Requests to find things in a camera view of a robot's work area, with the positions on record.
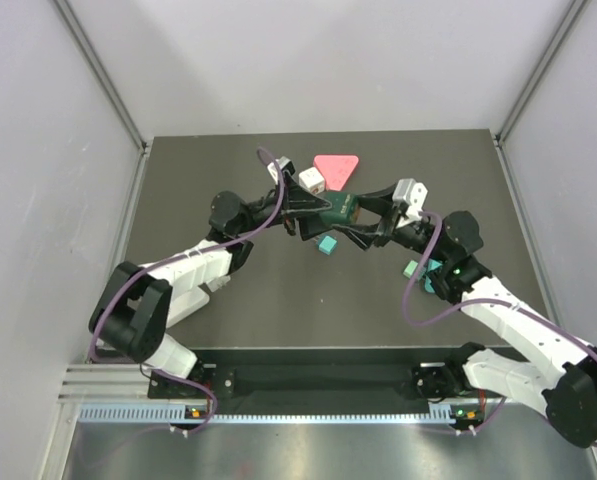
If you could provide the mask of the white tiger cube adapter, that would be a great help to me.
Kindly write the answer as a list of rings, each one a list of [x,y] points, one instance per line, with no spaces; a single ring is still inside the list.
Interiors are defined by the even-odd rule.
[[[311,194],[318,195],[325,191],[326,181],[316,167],[311,167],[298,174],[298,183]]]

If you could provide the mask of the dark green cube adapter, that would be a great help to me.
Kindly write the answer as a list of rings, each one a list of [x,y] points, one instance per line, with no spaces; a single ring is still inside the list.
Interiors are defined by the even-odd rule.
[[[324,193],[323,199],[331,204],[328,210],[320,214],[325,224],[350,225],[357,221],[360,206],[356,195],[329,190]]]

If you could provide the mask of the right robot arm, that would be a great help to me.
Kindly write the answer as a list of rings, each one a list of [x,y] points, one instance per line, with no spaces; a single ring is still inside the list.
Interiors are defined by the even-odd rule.
[[[523,356],[518,362],[483,346],[464,346],[444,372],[452,393],[495,392],[537,412],[569,443],[597,448],[597,346],[537,313],[477,260],[484,242],[470,212],[441,217],[425,209],[426,196],[426,187],[413,179],[370,194],[345,193],[332,226],[362,249],[394,242],[419,253],[413,279],[429,261],[439,262],[427,277],[450,306],[428,322],[461,312]]]

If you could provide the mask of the pink triangular power strip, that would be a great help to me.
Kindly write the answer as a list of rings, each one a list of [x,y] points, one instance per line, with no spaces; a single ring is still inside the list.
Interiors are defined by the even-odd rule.
[[[327,190],[341,191],[359,164],[356,155],[320,154],[314,157],[313,165],[325,180]]]

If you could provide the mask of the grey white cube adapter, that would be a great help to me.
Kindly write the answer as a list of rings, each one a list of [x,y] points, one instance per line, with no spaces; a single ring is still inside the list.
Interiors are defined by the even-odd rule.
[[[231,277],[229,275],[222,276],[222,277],[218,277],[218,278],[208,281],[205,284],[205,286],[207,287],[207,289],[210,292],[216,292],[217,290],[226,286],[230,280],[231,280]]]

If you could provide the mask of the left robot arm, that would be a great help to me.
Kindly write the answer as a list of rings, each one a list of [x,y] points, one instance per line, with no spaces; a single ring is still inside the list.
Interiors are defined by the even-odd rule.
[[[207,237],[196,246],[159,262],[115,267],[89,321],[89,330],[124,357],[170,375],[183,396],[204,387],[198,357],[167,329],[196,312],[211,292],[229,281],[247,260],[252,233],[274,225],[295,231],[296,218],[329,208],[321,199],[326,181],[316,168],[293,176],[272,171],[276,185],[262,199],[246,203],[223,191],[211,204]]]

